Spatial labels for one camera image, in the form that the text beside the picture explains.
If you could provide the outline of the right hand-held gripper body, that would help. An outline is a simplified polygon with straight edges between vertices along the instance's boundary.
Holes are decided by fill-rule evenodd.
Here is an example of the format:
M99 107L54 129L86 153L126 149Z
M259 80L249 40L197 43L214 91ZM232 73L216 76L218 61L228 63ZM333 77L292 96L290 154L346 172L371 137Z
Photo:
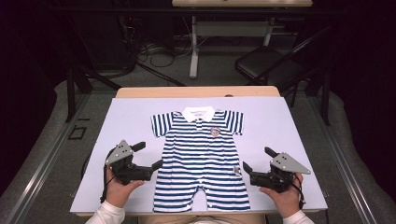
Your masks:
M270 171L267 173L254 172L249 175L250 184L266 187L278 193L286 191L292 184L295 173L310 175L311 171L300 164L288 153L279 153L269 162Z

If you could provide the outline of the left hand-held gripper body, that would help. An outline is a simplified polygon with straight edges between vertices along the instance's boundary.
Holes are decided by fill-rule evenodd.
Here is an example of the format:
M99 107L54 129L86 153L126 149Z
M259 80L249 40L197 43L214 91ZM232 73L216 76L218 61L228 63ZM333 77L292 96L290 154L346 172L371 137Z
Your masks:
M134 152L131 146L121 140L106 157L105 165L109 165L113 175L123 184L127 185L134 180L150 181L153 174L151 167L139 166L133 163Z

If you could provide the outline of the blue white striped baby romper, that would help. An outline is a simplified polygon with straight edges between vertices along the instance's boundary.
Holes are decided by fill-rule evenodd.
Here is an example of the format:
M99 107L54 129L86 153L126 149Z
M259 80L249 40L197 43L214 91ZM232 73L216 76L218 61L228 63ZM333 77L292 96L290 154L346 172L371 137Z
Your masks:
M211 212L250 209L233 139L244 131L242 112L187 107L152 116L151 127L156 137L164 139L163 166L153 197L155 212L190 212L198 191L205 194L206 209Z

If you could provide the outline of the person's right hand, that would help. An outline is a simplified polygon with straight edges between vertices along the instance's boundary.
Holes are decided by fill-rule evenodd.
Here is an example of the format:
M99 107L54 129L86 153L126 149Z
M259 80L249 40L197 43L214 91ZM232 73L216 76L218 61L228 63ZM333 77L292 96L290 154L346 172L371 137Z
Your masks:
M304 178L300 173L295 173L292 182L293 186L288 190L278 193L272 189L260 187L260 192L266 194L274 202L282 218L291 217L301 210L299 188L303 180Z

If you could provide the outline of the person's left hand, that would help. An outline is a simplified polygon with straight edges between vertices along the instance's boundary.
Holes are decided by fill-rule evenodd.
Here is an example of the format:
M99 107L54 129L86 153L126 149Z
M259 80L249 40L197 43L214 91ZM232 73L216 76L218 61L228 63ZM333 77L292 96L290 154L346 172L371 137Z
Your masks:
M128 185L123 185L113 175L110 166L106 167L106 201L118 208L123 208L128 202L131 193L144 184L143 180L135 180Z

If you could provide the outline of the pale lilac table mat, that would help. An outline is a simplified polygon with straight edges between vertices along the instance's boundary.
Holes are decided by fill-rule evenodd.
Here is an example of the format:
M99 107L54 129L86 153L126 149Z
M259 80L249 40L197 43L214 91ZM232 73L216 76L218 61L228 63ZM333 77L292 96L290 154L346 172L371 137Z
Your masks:
M253 171L266 173L270 170L269 164L272 158L264 152L264 148L269 147L278 153L286 152L311 171L310 175L304 175L305 212L328 208L284 98L115 98L106 114L70 212L79 216L91 216L100 206L105 158L108 151L122 139L125 139L129 145L146 142L146 148L134 154L133 162L140 166L150 166L161 158L164 144L164 137L154 137L150 117L199 106L243 112L244 131L242 135L235 135L233 138L241 166L242 161L245 161ZM258 187L250 185L249 176L243 168L241 172L247 184L251 212L275 212L276 208L271 199L259 192ZM131 194L125 205L127 215L165 215L152 213L157 174L155 172L151 181Z

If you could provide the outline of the black metal stand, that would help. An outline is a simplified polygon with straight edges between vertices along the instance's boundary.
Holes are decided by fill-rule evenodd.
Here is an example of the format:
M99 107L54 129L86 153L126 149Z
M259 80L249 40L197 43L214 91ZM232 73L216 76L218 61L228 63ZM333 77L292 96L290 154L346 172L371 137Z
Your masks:
M67 104L68 104L68 115L66 121L69 122L77 113L75 87L83 94L90 94L93 91L93 86L89 81L89 78L98 80L99 82L107 85L111 89L117 91L120 89L120 85L109 80L108 78L100 75L99 73L88 69L87 67L81 66L76 69L70 69L66 76L66 89L67 89Z
M329 121L330 84L331 84L330 72L321 71L315 73L315 75L308 82L308 85L305 89L305 94L307 96L317 96L318 92L321 91L320 115L324 123L328 126L330 126L330 121Z

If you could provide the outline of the black folding chair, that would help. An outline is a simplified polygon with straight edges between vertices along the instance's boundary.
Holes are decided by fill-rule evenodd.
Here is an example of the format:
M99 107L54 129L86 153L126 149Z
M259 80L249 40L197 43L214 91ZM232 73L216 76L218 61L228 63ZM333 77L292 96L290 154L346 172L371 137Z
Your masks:
M301 57L331 29L327 26L285 53L261 46L237 59L234 68L247 78L248 85L274 86L280 92L288 91L287 95L292 94L290 105L294 106L299 83L318 71L314 65L303 63Z

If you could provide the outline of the dark equipment tower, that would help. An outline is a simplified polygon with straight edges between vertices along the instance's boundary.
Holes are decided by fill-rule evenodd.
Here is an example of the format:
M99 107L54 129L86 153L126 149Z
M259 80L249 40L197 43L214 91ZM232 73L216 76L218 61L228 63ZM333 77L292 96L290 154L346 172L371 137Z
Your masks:
M128 63L127 70L133 71L137 64L136 29L134 19L129 16L118 16L122 41L125 45Z

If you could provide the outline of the white-legged desk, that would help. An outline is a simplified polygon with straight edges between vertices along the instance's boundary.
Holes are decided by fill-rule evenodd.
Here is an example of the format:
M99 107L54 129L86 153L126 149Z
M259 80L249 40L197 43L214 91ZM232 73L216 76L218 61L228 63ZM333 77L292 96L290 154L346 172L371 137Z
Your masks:
M311 7L312 0L172 0L174 7L187 9L300 9ZM273 31L274 17L264 21L200 21L196 16L191 17L191 69L190 78L198 75L199 50L198 36L255 36L263 37L265 46L268 45Z

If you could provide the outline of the metal floor rail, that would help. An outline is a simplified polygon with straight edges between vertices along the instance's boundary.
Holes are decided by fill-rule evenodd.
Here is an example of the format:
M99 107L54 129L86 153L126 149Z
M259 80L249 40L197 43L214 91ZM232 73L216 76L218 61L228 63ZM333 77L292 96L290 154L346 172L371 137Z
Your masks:
M308 102L314 111L320 129L322 130L325 138L328 141L328 144L330 145L330 152L332 153L333 160L340 172L341 177L343 178L348 194L354 203L354 206L361 218L362 224L378 224L373 211L371 210L365 196L363 195L361 186L347 164L346 157L339 146L331 128L325 123L321 116L318 100L316 98L309 97Z
M91 152L90 118L82 96L77 113L66 122L64 102L54 112L21 171L0 198L0 224L81 224L70 212L81 181L84 163Z

